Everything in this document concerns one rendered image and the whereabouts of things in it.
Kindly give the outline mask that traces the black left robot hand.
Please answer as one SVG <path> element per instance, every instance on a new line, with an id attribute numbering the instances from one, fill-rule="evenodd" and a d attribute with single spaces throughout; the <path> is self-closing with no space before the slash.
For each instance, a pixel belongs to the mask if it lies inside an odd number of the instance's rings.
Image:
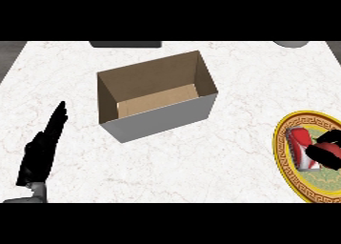
<path id="1" fill-rule="evenodd" d="M 66 102 L 61 102 L 49 118 L 46 128 L 38 132 L 24 147 L 24 156 L 16 184 L 45 183 L 51 173 L 57 144 L 69 120 Z"/>

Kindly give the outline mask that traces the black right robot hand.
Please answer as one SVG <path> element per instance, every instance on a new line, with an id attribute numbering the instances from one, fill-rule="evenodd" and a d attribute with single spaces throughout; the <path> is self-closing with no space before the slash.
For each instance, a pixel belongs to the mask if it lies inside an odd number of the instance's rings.
<path id="1" fill-rule="evenodd" d="M 341 131 L 332 130 L 326 132 L 319 138 L 319 143 L 332 143 L 341 148 Z M 325 149 L 319 148 L 316 145 L 310 145 L 306 149 L 306 154 L 316 160 L 323 166 L 334 170 L 341 169 L 341 158 Z"/>

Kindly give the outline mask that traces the red bell pepper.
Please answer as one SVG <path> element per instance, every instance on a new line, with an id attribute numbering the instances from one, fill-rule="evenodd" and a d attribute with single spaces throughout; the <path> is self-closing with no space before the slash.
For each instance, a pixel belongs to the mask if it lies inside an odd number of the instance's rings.
<path id="1" fill-rule="evenodd" d="M 326 150 L 328 152 L 334 153 L 334 155 L 341 158 L 341 147 L 335 143 L 318 143 L 316 147 Z"/>

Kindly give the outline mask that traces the yellow patterned plate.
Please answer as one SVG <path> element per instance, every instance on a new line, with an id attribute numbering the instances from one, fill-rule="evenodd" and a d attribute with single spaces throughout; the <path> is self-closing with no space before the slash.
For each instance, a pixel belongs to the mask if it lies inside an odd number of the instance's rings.
<path id="1" fill-rule="evenodd" d="M 306 202 L 341 203 L 341 170 L 335 171 L 316 164 L 310 171 L 301 171 L 295 166 L 295 141 L 303 145 L 315 144 L 329 130 L 341 130 L 337 118 L 322 112 L 298 111 L 284 117 L 273 133 L 279 171 Z"/>

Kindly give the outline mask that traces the open cardboard box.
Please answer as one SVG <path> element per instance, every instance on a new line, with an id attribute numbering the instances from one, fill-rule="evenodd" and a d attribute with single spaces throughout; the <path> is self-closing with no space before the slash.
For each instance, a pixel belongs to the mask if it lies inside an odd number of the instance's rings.
<path id="1" fill-rule="evenodd" d="M 204 120 L 217 94 L 198 51 L 101 71 L 100 125 L 126 143 Z"/>

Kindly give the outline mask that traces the red and white can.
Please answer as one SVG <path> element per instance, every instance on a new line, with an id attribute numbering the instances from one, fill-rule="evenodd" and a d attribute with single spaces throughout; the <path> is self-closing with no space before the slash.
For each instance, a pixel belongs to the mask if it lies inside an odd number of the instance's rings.
<path id="1" fill-rule="evenodd" d="M 287 139 L 293 153 L 294 166 L 300 172 L 316 172 L 322 167 L 307 153 L 306 149 L 313 144 L 309 131 L 303 127 L 287 129 Z"/>

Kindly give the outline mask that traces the pale grey round object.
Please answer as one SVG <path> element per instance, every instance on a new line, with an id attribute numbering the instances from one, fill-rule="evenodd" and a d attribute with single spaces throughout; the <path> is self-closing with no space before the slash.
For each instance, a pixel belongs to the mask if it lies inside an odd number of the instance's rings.
<path id="1" fill-rule="evenodd" d="M 304 47 L 310 41 L 273 41 L 279 46 L 285 48 L 301 48 Z"/>

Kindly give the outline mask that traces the dark grey flat object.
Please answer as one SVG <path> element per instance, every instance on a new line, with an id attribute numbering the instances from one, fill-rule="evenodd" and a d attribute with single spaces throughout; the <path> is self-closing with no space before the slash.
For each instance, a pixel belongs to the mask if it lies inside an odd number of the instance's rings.
<path id="1" fill-rule="evenodd" d="M 161 48 L 163 41 L 89 41 L 94 48 Z"/>

